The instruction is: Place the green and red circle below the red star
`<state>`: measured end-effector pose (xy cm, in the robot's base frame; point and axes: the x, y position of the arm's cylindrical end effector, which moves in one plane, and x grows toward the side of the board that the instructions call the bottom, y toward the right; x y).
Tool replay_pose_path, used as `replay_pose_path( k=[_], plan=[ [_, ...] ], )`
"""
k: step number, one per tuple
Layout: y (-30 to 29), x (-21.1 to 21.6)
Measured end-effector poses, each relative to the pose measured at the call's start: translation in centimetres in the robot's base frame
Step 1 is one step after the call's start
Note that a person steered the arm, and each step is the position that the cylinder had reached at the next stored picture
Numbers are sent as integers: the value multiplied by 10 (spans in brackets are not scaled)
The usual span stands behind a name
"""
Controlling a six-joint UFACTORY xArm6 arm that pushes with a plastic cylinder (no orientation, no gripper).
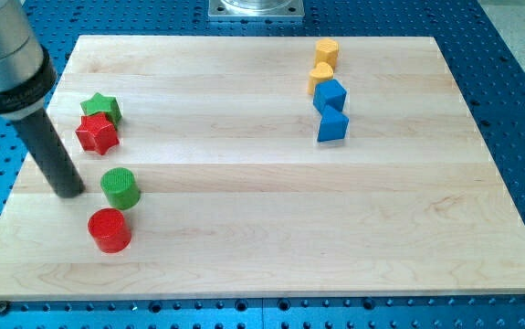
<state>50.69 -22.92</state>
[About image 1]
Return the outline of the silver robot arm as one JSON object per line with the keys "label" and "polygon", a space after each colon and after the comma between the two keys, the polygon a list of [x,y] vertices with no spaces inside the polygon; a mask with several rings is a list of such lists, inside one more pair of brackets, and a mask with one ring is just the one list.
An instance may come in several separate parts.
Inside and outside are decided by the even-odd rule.
{"label": "silver robot arm", "polygon": [[0,0],[0,115],[21,120],[41,109],[56,77],[22,4]]}

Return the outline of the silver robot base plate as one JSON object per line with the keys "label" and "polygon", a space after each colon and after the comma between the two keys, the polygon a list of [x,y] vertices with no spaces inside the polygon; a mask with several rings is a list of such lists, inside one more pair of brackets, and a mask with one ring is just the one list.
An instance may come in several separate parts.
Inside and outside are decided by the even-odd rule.
{"label": "silver robot base plate", "polygon": [[210,0],[208,16],[215,19],[303,18],[303,0]]}

